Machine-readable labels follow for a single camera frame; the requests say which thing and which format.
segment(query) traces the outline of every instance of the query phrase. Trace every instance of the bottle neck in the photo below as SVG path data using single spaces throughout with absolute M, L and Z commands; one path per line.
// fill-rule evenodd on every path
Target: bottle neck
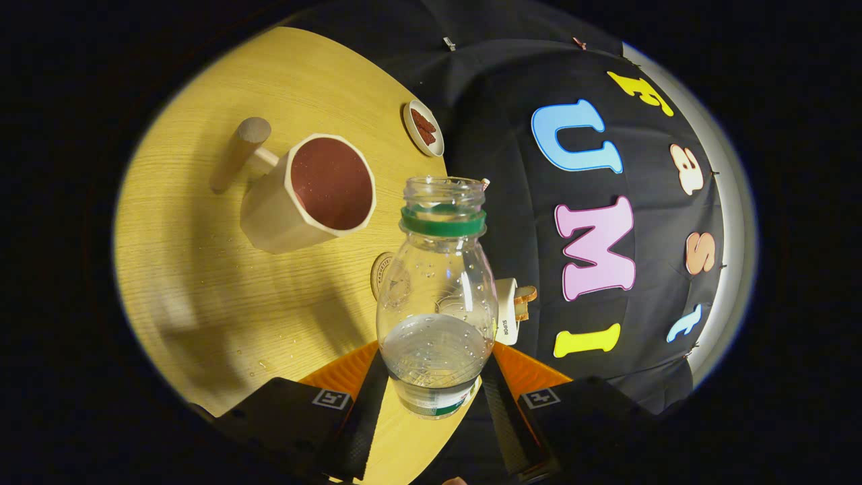
M 485 232 L 482 182 L 455 177 L 415 177 L 404 188 L 401 226 L 430 237 L 479 237 Z

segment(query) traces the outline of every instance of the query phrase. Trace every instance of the green bottle ring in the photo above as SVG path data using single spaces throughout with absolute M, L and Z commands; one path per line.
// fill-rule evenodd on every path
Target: green bottle ring
M 401 223 L 406 230 L 426 236 L 462 237 L 473 236 L 484 231 L 485 211 L 467 221 L 426 221 L 419 219 L 407 207 L 401 208 Z

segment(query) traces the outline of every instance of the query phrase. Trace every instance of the letter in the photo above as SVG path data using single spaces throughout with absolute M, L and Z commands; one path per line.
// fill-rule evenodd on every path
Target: letter
M 569 333 L 561 331 L 553 344 L 553 356 L 565 357 L 572 352 L 604 350 L 610 352 L 620 339 L 620 324 L 612 324 L 607 330 L 592 333 Z
M 620 152 L 612 142 L 605 142 L 596 150 L 570 152 L 559 144 L 557 132 L 565 128 L 593 128 L 599 133 L 604 131 L 604 120 L 596 108 L 586 99 L 575 104 L 555 104 L 544 106 L 533 113 L 533 138 L 539 150 L 554 166 L 567 172 L 610 168 L 615 173 L 622 172 Z
M 671 158 L 679 171 L 679 185 L 683 187 L 683 192 L 691 195 L 696 189 L 703 188 L 703 172 L 691 150 L 683 150 L 674 143 L 671 145 Z
M 636 92 L 639 92 L 641 101 L 650 106 L 661 106 L 662 112 L 669 117 L 673 116 L 673 110 L 671 107 L 667 105 L 665 100 L 661 98 L 661 96 L 655 91 L 655 89 L 653 89 L 652 86 L 649 85 L 649 83 L 647 83 L 645 79 L 623 78 L 611 71 L 608 71 L 608 75 L 616 81 L 622 90 L 629 96 L 634 96 Z
M 610 252 L 610 248 L 634 227 L 632 205 L 627 198 L 621 195 L 615 205 L 586 211 L 571 211 L 565 205 L 558 205 L 554 219 L 562 237 L 570 237 L 578 229 L 592 228 L 563 249 L 564 255 L 594 264 L 587 268 L 573 263 L 565 265 L 563 295 L 567 301 L 607 288 L 632 288 L 634 261 Z
M 708 232 L 692 232 L 685 239 L 685 269 L 690 274 L 708 272 L 715 265 L 715 239 Z
M 667 333 L 667 342 L 673 342 L 673 339 L 677 337 L 677 334 L 683 330 L 685 330 L 685 335 L 688 335 L 691 331 L 691 328 L 694 327 L 698 322 L 700 322 L 700 317 L 703 314 L 703 305 L 698 304 L 695 307 L 695 311 L 689 313 L 688 315 L 684 315 L 682 318 L 677 320 L 677 323 L 673 324 L 671 327 L 671 331 Z

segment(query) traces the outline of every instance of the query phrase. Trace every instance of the bottle label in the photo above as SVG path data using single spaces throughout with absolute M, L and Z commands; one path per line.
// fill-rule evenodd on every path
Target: bottle label
M 411 412 L 421 416 L 444 416 L 472 399 L 479 388 L 479 378 L 467 389 L 425 389 L 422 396 L 414 393 L 400 394 L 401 402 Z

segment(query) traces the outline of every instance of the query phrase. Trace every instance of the red food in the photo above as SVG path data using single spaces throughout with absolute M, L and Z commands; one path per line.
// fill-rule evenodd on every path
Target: red food
M 434 143 L 437 141 L 437 139 L 434 138 L 434 135 L 431 135 L 425 129 L 419 128 L 419 127 L 417 127 L 417 128 L 419 131 L 419 136 L 422 137 L 422 141 L 425 142 L 426 145 L 430 145 L 431 143 Z
M 430 121 L 428 121 L 427 119 L 425 119 L 424 116 L 419 114 L 419 111 L 410 108 L 410 115 L 413 117 L 413 123 L 416 123 L 417 128 L 424 129 L 429 134 L 437 131 L 437 128 L 435 128 Z

